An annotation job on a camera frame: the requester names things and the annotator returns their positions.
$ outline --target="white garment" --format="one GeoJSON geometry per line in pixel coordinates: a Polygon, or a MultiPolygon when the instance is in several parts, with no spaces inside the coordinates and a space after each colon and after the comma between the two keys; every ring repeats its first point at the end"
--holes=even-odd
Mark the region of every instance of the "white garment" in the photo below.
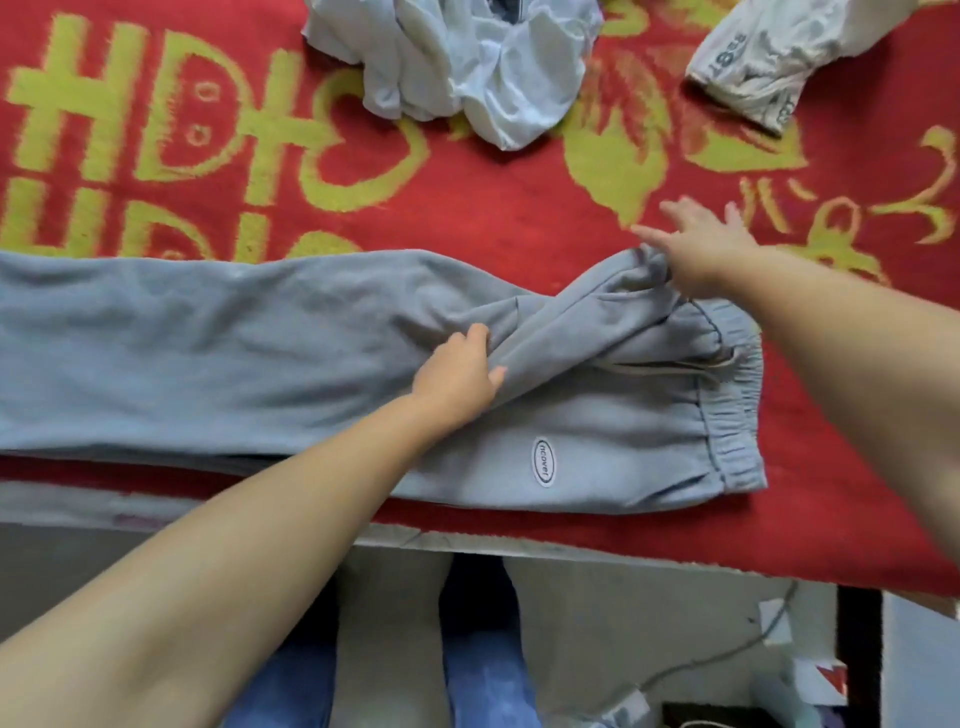
{"type": "Polygon", "coordinates": [[[596,0],[529,0],[520,22],[487,0],[307,0],[303,35],[364,65],[364,106],[429,121],[462,110],[503,150],[556,126],[577,97],[600,33],[596,0]]]}
{"type": "Polygon", "coordinates": [[[693,55],[686,77],[780,135],[814,70],[857,56],[918,0],[740,0],[693,55]]]}

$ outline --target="oval logo patch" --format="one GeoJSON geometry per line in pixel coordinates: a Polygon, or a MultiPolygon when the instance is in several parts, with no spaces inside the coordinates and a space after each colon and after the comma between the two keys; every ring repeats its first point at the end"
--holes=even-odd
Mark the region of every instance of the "oval logo patch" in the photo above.
{"type": "Polygon", "coordinates": [[[557,456],[550,447],[550,443],[542,437],[534,443],[533,452],[534,475],[540,481],[540,485],[549,488],[553,484],[553,478],[557,474],[557,456]]]}

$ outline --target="red blanket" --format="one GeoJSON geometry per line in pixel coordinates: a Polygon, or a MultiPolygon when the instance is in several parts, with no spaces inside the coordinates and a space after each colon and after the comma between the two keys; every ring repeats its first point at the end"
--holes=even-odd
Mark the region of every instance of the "red blanket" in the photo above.
{"type": "MultiPolygon", "coordinates": [[[[663,223],[658,200],[687,193],[739,202],[765,244],[960,304],[960,65],[940,65],[960,7],[924,8],[866,55],[819,72],[774,140],[682,90],[693,48],[730,5],[607,2],[577,105],[507,155],[462,118],[367,114],[360,72],[303,46],[299,0],[8,3],[0,247],[254,263],[422,247],[552,294],[632,245],[629,224],[663,223]]],[[[378,519],[960,593],[960,574],[775,352],[767,366],[765,493],[630,518],[391,501],[378,519]]],[[[17,458],[0,461],[0,476],[194,497],[228,484],[17,458]]]]}

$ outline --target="person's right arm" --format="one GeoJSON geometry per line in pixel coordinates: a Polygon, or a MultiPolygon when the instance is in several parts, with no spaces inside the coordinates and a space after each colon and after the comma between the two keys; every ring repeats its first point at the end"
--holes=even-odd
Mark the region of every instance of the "person's right arm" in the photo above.
{"type": "Polygon", "coordinates": [[[726,298],[773,340],[828,419],[960,563],[960,313],[760,247],[682,198],[637,226],[690,298],[726,298]]]}

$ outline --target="pants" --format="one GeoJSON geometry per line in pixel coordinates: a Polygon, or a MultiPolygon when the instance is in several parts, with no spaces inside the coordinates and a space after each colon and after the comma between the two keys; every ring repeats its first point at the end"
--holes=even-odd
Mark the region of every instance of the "pants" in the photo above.
{"type": "MultiPolygon", "coordinates": [[[[337,662],[328,586],[237,699],[224,728],[326,728],[337,662]]],[[[514,586],[495,556],[456,554],[440,595],[453,728],[540,728],[514,586]]]]}

